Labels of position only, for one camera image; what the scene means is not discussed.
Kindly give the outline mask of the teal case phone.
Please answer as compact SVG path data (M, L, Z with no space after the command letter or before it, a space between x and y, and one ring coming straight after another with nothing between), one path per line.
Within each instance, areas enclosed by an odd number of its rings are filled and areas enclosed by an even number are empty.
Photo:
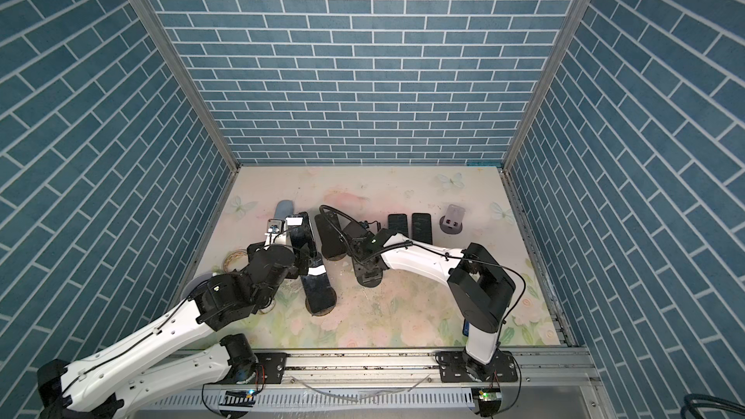
M392 234L400 234L406 239L409 238L409 218L405 213L391 213L387 217L387 225Z

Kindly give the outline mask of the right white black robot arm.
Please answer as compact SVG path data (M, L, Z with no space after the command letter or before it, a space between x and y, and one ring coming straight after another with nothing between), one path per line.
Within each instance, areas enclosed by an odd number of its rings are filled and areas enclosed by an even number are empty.
M345 248L360 285L374 288L392 270L426 277L450 290L464 318L467 343L452 360L438 357L445 374L462 371L475 381L489 382L517 376L506 372L505 364L516 370L517 362L500 352L500 336L515 308L512 298L520 273L500 265L475 242L465 248L438 248L428 213L394 213L376 232L368 222L327 205L319 208L318 218L329 229L327 238Z

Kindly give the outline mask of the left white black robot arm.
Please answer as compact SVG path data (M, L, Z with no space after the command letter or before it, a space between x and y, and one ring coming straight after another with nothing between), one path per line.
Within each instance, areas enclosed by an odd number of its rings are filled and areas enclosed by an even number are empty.
M38 372L43 418L124 418L182 391L207 384L246 384L256 392L267 370L242 335L227 335L187 357L172 353L271 306L287 277L310 269L314 236L306 213L272 219L248 265L199 282L163 316L74 362L54 359Z

